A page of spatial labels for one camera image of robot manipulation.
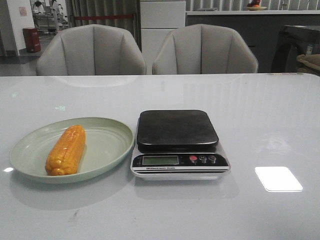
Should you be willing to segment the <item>pink wall notice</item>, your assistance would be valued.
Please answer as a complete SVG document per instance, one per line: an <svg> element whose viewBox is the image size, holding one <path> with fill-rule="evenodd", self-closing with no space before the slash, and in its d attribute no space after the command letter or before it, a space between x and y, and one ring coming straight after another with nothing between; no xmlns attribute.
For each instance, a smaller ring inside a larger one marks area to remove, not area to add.
<svg viewBox="0 0 320 240"><path fill-rule="evenodd" d="M25 6L20 6L19 7L19 13L21 17L26 17L27 16L27 9Z"/></svg>

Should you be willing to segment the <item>right grey chair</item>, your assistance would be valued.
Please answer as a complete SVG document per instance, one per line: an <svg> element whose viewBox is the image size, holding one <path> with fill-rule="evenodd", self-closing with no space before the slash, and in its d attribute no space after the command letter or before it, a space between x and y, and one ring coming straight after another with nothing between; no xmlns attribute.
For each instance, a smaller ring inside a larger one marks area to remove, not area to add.
<svg viewBox="0 0 320 240"><path fill-rule="evenodd" d="M257 73L259 63L234 29L194 24L172 30L152 64L154 75Z"/></svg>

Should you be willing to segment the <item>red bin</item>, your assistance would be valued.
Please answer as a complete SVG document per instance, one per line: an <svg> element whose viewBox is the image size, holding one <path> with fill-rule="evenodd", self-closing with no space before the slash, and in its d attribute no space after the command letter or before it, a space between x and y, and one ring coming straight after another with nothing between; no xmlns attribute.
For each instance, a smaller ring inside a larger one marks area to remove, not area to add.
<svg viewBox="0 0 320 240"><path fill-rule="evenodd" d="M26 51L36 53L41 51L41 44L38 30L35 27L26 27L22 29Z"/></svg>

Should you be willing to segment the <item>white drawer cabinet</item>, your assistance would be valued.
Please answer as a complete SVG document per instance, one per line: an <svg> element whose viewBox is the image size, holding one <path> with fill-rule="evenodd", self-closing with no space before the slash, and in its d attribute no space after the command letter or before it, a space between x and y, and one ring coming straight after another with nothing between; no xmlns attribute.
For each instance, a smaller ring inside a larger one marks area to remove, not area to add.
<svg viewBox="0 0 320 240"><path fill-rule="evenodd" d="M147 31L176 29L185 26L185 0L140 1L141 48L147 48Z"/></svg>

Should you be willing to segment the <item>digital kitchen scale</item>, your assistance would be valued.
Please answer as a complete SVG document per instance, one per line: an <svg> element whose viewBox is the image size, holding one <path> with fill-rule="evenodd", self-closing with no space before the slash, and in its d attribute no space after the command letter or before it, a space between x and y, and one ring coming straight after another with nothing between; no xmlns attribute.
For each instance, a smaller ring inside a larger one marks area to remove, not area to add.
<svg viewBox="0 0 320 240"><path fill-rule="evenodd" d="M131 172L143 180L215 180L231 170L208 114L198 109L140 113Z"/></svg>

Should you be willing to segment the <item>red barrier tape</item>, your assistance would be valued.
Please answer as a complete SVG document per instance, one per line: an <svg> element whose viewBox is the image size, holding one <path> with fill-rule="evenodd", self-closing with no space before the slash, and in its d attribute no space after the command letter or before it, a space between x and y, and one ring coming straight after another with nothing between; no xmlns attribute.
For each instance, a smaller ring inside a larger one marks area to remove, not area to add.
<svg viewBox="0 0 320 240"><path fill-rule="evenodd" d="M119 19L133 19L134 14L121 14L121 15L99 15L99 16L74 16L74 20L77 21L89 21L89 20L119 20Z"/></svg>

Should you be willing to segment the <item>orange corn cob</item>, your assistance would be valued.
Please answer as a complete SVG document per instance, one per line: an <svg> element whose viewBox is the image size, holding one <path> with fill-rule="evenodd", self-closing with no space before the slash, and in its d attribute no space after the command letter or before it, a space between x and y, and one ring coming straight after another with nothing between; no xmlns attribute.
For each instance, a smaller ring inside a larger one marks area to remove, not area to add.
<svg viewBox="0 0 320 240"><path fill-rule="evenodd" d="M60 136L45 163L49 176L77 173L86 144L86 133L81 125L72 125Z"/></svg>

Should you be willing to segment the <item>green plate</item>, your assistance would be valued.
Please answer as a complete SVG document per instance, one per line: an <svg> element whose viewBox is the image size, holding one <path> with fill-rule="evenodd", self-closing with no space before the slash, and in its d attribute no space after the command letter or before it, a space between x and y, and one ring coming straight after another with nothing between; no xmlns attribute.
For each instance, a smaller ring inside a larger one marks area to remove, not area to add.
<svg viewBox="0 0 320 240"><path fill-rule="evenodd" d="M86 134L84 151L77 173L49 176L47 156L63 132L81 125ZM124 123L101 117L82 117L43 126L19 140L10 152L13 168L26 178L46 184L69 184L97 177L117 166L132 153L135 140Z"/></svg>

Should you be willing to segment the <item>left grey chair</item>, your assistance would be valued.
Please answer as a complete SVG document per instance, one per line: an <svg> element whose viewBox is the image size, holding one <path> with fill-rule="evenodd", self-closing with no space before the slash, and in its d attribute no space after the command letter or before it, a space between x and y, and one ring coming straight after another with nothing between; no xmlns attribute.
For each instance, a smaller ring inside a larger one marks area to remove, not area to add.
<svg viewBox="0 0 320 240"><path fill-rule="evenodd" d="M144 57L126 29L100 24L59 32L37 60L37 76L145 75Z"/></svg>

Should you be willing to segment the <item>fruit bowl on counter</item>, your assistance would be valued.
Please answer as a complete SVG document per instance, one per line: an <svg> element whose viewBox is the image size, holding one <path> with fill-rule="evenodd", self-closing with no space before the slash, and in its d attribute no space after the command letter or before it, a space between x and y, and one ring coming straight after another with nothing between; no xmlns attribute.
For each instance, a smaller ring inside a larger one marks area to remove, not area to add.
<svg viewBox="0 0 320 240"><path fill-rule="evenodd" d="M267 9L267 7L261 5L261 0L250 0L244 9L248 11L262 11Z"/></svg>

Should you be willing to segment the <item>metal shelving cart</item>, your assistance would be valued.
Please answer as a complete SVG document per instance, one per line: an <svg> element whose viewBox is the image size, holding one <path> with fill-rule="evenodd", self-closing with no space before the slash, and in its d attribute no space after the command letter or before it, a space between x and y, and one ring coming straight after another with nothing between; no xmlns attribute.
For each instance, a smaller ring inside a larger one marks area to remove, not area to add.
<svg viewBox="0 0 320 240"><path fill-rule="evenodd" d="M40 33L51 34L68 28L65 0L30 0L34 26Z"/></svg>

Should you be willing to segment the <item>beige cushion at right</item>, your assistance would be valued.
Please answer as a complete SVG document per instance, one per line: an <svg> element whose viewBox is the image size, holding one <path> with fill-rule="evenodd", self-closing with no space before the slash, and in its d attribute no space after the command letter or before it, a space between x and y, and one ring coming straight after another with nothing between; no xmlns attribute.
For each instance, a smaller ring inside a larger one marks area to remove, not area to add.
<svg viewBox="0 0 320 240"><path fill-rule="evenodd" d="M298 62L298 73L320 75L320 54L301 54L297 56L296 60Z"/></svg>

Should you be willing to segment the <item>dark appliance at right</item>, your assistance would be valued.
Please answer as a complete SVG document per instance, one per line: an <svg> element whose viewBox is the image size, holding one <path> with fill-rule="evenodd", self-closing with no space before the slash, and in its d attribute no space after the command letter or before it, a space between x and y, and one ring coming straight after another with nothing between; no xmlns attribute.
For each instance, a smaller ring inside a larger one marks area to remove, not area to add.
<svg viewBox="0 0 320 240"><path fill-rule="evenodd" d="M278 34L273 57L272 73L295 73L297 56L320 52L320 27L318 25L284 25Z"/></svg>

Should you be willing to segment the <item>grey chair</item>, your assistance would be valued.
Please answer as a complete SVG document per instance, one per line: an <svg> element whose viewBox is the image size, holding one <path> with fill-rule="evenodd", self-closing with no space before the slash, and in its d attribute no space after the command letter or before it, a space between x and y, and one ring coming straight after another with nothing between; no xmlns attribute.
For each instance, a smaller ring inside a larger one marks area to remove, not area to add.
<svg viewBox="0 0 320 240"><path fill-rule="evenodd" d="M257 73L259 63L234 29L194 24L172 30L152 64L154 75Z"/></svg>
<svg viewBox="0 0 320 240"><path fill-rule="evenodd" d="M37 60L37 76L145 75L144 57L126 29L100 24L59 32Z"/></svg>

